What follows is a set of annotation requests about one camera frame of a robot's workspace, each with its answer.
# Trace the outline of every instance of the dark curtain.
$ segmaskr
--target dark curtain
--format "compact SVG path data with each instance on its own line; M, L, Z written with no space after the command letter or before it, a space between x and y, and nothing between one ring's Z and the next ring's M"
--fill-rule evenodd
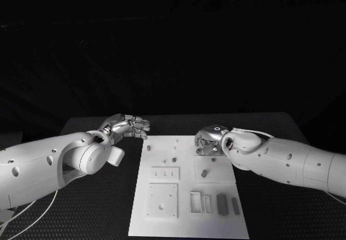
M1 21L1 132L30 141L117 113L280 111L311 138L342 124L346 4L144 2L39 6Z

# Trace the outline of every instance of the cable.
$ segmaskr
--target cable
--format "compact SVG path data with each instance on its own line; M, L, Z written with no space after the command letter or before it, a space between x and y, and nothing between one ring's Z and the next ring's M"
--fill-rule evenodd
M252 132L252 133L257 133L257 134L262 134L264 136L270 137L271 139L274 138L274 136L271 136L268 133L261 132L261 131L245 130L245 129L241 129L241 128L234 128L232 130L235 130L235 131L247 131L247 132Z
M38 220L32 223L32 225L30 225L17 235L14 235L14 236L13 236L12 238L9 238L7 240L12 240L13 238L16 238L16 237L35 225L35 223L42 219L42 217L45 216L45 214L46 214L46 212L48 212L48 210L49 210L53 202L55 202L56 194L58 194L58 191L55 192L55 195L53 195L53 198L52 198L52 202L50 202L46 210L45 210L43 214L42 214L40 217L38 218Z
M36 202L36 201L33 201L33 202L30 203L30 205L23 209L23 211L22 211L14 217L12 217L10 220L7 220L7 221L0 225L0 228L17 218L17 216L29 209L29 207L35 204L35 202Z
M343 202L340 199L337 199L327 191L323 191L336 201L339 201L343 205L346 205L346 202Z

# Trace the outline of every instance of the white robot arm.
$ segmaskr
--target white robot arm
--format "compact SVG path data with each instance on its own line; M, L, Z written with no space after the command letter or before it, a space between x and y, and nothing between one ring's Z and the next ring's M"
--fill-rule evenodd
M196 153L226 155L234 166L288 185L320 189L346 198L346 155L327 152L297 141L219 125L196 134Z
M0 151L0 210L33 202L75 179L118 166L123 137L147 139L150 122L133 115L110 117L98 130L23 143Z

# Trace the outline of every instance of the black table surface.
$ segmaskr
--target black table surface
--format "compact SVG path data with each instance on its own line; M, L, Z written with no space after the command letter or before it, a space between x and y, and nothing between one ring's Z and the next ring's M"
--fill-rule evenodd
M149 135L195 135L205 126L218 124L309 143L284 112L141 117L151 123ZM98 129L105 118L71 118L61 134ZM124 138L117 147L125 151L120 166L107 163L94 175L76 179L59 190L49 212L16 239L151 239L128 236L143 140ZM346 206L323 191L281 184L236 168L234 173L249 239L346 239ZM52 198L53 193L38 200L9 224L0 239L9 239L32 224Z

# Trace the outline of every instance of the robotic hand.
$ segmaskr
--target robotic hand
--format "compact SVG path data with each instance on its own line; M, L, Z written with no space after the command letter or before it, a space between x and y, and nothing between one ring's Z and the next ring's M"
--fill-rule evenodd
M196 153L225 154L241 170L288 185L320 189L346 198L346 155L320 150L264 132L205 127L195 137Z
M108 162L118 166L123 137L147 139L150 122L133 115L111 116L98 130L23 143L0 151L0 210L33 202L91 175Z

